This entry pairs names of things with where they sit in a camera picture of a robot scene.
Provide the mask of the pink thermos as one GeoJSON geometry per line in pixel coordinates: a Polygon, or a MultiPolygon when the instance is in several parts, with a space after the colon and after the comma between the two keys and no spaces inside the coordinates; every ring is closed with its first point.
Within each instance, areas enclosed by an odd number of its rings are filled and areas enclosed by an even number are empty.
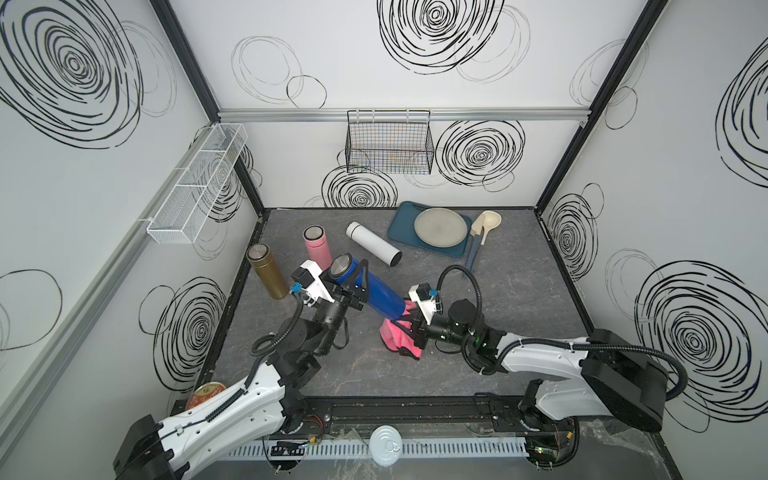
{"type": "Polygon", "coordinates": [[[303,240],[309,259],[314,261],[322,270],[329,268],[333,262],[325,229],[320,225],[310,225],[303,231],[303,240]]]}

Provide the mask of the gold thermos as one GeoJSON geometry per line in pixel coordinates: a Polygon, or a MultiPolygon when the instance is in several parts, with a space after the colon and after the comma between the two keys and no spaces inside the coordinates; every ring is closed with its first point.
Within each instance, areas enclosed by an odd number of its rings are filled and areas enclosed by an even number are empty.
{"type": "Polygon", "coordinates": [[[254,243],[247,249],[246,258],[273,299],[288,295],[289,287],[268,245],[254,243]]]}

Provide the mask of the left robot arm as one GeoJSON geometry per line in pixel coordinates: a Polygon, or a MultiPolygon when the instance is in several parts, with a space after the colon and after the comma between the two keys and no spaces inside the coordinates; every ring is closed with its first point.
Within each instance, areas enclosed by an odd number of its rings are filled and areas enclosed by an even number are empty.
{"type": "Polygon", "coordinates": [[[303,425],[301,394],[335,348],[349,308],[369,300],[369,263],[349,254],[319,274],[307,261],[294,271],[296,308],[269,344],[255,350],[245,379],[177,415],[134,422],[113,461],[117,479],[191,479],[230,451],[303,425]]]}

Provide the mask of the white thermos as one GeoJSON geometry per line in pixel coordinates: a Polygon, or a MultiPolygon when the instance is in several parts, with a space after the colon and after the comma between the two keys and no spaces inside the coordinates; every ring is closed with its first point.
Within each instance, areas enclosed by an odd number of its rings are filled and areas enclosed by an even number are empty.
{"type": "Polygon", "coordinates": [[[359,222],[351,222],[347,226],[345,233],[352,241],[373,254],[389,267],[397,266],[402,259],[402,252],[398,248],[385,241],[359,222]]]}

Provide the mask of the pink cloth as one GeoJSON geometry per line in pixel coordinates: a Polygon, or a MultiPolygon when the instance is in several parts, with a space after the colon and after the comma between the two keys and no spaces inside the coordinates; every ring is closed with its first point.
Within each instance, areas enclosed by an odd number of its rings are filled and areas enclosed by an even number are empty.
{"type": "Polygon", "coordinates": [[[416,309],[416,304],[406,300],[405,306],[402,318],[384,319],[379,328],[380,338],[390,352],[419,361],[422,350],[415,346],[413,339],[408,335],[411,325],[410,314],[416,309]]]}

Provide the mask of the blue thermos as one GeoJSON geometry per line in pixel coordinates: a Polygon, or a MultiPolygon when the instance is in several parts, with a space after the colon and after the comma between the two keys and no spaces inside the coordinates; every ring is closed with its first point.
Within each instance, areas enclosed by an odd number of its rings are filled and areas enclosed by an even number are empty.
{"type": "Polygon", "coordinates": [[[396,320],[406,311],[405,300],[371,271],[367,259],[358,260],[349,253],[339,255],[329,267],[329,276],[386,319],[396,320]]]}

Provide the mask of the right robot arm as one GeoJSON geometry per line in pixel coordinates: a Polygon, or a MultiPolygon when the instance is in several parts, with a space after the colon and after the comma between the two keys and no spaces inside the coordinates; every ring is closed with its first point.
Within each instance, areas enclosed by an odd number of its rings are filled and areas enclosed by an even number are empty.
{"type": "Polygon", "coordinates": [[[525,427],[574,417],[613,417],[637,430],[658,432],[665,403],[676,395],[662,355],[627,344],[609,330],[557,340],[492,328],[468,299],[441,312],[433,299],[409,301],[397,319],[380,327],[386,348],[419,359],[431,341],[453,346],[476,373],[534,373],[518,403],[525,427]]]}

